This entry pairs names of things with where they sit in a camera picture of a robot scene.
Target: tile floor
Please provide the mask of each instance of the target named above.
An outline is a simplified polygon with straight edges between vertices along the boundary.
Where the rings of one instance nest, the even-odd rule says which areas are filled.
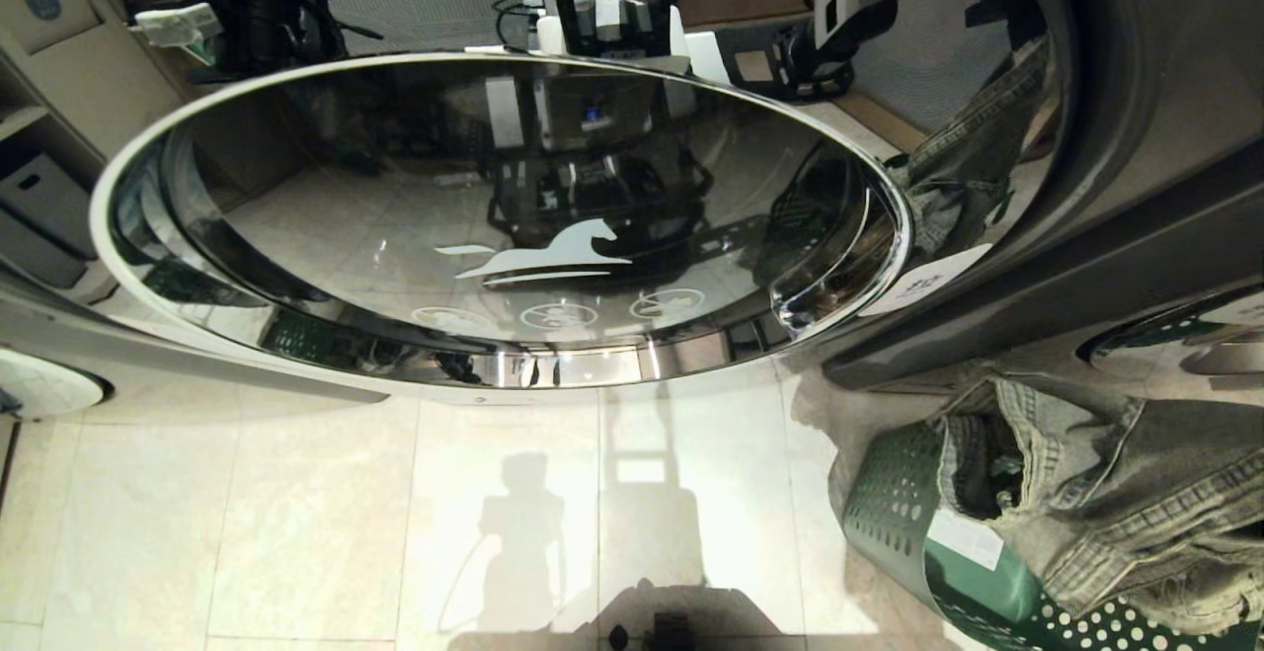
[[[24,427],[0,648],[597,651],[659,609],[704,650],[975,647],[827,493],[938,403],[770,362],[547,407],[158,382]]]

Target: laundry basket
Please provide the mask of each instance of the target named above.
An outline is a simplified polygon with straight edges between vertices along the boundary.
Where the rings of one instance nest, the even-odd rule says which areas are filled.
[[[997,651],[1251,651],[1259,624],[1183,635],[1124,597],[1073,619],[1009,546],[995,569],[928,538],[943,435],[925,422],[873,441],[843,509],[848,545],[963,633]]]

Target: tag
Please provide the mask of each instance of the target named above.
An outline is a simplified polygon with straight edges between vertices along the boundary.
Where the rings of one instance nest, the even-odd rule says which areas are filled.
[[[916,303],[916,301],[925,298],[925,296],[930,296],[932,292],[939,291],[940,287],[948,286],[952,278],[957,278],[964,273],[976,260],[982,259],[991,248],[991,243],[980,243],[973,249],[948,255],[947,259],[930,260],[929,264],[921,264],[909,273],[904,273],[900,281],[896,281],[895,286],[885,296],[881,296],[870,307],[862,310],[860,317],[880,316],[881,313],[894,312],[894,310],[908,308],[909,305]]]
[[[1198,316],[1203,322],[1264,324],[1264,292],[1239,298]]]
[[[992,532],[992,528],[975,522],[969,517],[958,516],[947,508],[935,511],[927,538],[934,540],[962,557],[992,571],[996,571],[996,563],[1001,559],[1001,549],[1005,547],[1005,541]]]

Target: shelf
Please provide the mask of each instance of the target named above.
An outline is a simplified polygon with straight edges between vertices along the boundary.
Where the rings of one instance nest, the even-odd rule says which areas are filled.
[[[0,143],[48,115],[46,106],[0,107]]]

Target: icon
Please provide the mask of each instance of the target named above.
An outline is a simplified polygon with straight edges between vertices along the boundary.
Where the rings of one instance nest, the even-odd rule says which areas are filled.
[[[480,313],[475,313],[473,310],[439,307],[416,308],[412,312],[412,319],[420,324],[425,324],[425,326],[446,332],[461,330],[493,330],[494,327],[490,319]]]
[[[516,269],[542,269],[550,267],[580,267],[581,264],[631,264],[628,259],[613,259],[609,255],[600,255],[593,249],[593,240],[602,238],[605,241],[614,241],[613,229],[605,225],[604,220],[588,219],[579,224],[570,224],[565,228],[549,246],[544,249],[506,249],[495,250],[480,246],[478,243],[469,243],[465,246],[437,246],[444,255],[469,255],[492,254],[485,264],[477,269],[458,273],[456,278],[474,278],[478,276],[495,276],[497,273],[516,272]],[[494,278],[492,283],[514,283],[520,281],[545,281],[546,278],[574,278],[585,276],[609,276],[604,269],[556,269],[550,273],[528,273],[528,276],[514,276],[509,278]]]
[[[698,308],[704,301],[707,296],[702,291],[694,291],[691,287],[669,287],[666,291],[641,296],[628,312],[638,319],[676,319]]]
[[[561,330],[561,327],[583,327],[586,324],[597,322],[597,310],[585,305],[550,303],[537,305],[533,308],[522,311],[520,319],[523,324],[541,330]]]

